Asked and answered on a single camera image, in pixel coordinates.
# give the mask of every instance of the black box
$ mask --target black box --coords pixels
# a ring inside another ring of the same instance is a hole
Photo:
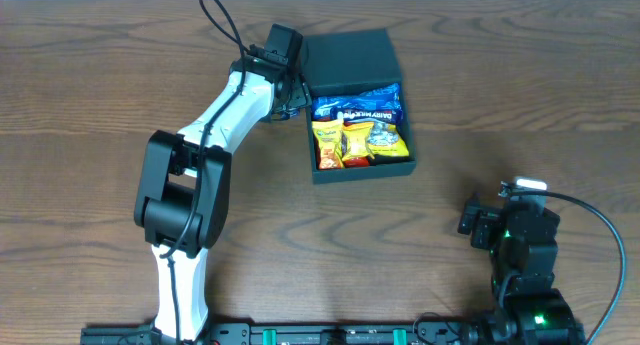
[[[356,95],[393,83],[400,84],[403,118],[398,133],[409,157],[383,158],[381,164],[365,168],[318,170],[311,128],[311,109],[306,109],[311,176],[315,184],[409,175],[416,167],[415,144],[402,90],[402,72],[387,31],[368,30],[305,37],[300,65],[313,97]]]

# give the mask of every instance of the blue snack package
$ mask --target blue snack package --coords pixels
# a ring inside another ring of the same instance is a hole
[[[358,110],[402,110],[400,102],[400,85],[398,83],[389,86],[365,91],[355,96],[323,96],[313,99],[311,109],[313,120],[329,120],[331,109],[358,109]]]
[[[360,110],[354,108],[332,108],[331,120],[343,119],[345,123],[382,121],[398,124],[402,120],[402,110]]]

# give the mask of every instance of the table surface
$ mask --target table surface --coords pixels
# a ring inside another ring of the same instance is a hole
[[[208,258],[212,312],[256,322],[412,321],[491,306],[487,253],[456,232],[474,190],[527,175],[610,215],[627,286],[597,341],[640,342],[640,0],[224,0],[246,44],[385,27],[406,81],[413,175],[314,186],[303,117],[233,160]],[[157,313],[132,219],[149,136],[193,121],[237,48],[197,0],[4,0],[0,343],[73,344]],[[559,201],[555,285],[591,332],[616,285],[606,227]]]

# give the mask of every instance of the yellow snack package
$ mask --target yellow snack package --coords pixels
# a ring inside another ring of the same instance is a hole
[[[345,126],[342,129],[344,139],[342,161],[347,162],[367,156],[373,159],[373,153],[367,145],[367,138],[369,138],[372,128],[373,122],[362,122]]]
[[[374,155],[409,156],[407,145],[398,134],[396,126],[382,121],[373,123],[367,144]]]
[[[313,135],[318,141],[318,170],[342,169],[342,119],[312,121]]]

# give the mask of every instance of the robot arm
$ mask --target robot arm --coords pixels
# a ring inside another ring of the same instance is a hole
[[[238,91],[240,69],[246,69],[241,93],[216,118],[205,138],[200,201],[189,231],[173,255],[180,340],[194,340],[207,320],[207,251],[226,220],[232,155],[258,121],[272,114],[286,119],[311,102],[295,69],[301,44],[299,33],[273,25],[265,48],[252,45],[247,56],[232,64],[227,86],[196,121],[177,134],[157,131],[149,140],[134,219],[145,229],[145,240],[152,244],[158,264],[160,307],[154,325],[163,336],[175,339],[177,332],[171,272],[160,255],[184,230],[196,196],[193,189],[170,182],[168,174],[197,176],[195,164],[205,124]]]

